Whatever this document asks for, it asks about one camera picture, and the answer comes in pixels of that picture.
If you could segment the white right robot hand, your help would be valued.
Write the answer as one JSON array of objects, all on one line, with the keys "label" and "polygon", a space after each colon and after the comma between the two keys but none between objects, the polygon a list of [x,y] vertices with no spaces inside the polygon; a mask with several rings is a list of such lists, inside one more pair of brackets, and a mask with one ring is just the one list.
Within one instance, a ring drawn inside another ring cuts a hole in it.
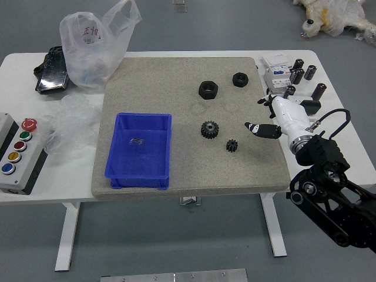
[{"label": "white right robot hand", "polygon": [[260,99],[258,104],[268,106],[271,118],[276,118],[277,125],[254,124],[246,122],[245,127],[258,137],[278,139],[287,135],[289,144],[296,139],[311,139],[313,134],[307,131],[310,121],[303,106],[277,95],[268,95]]}]

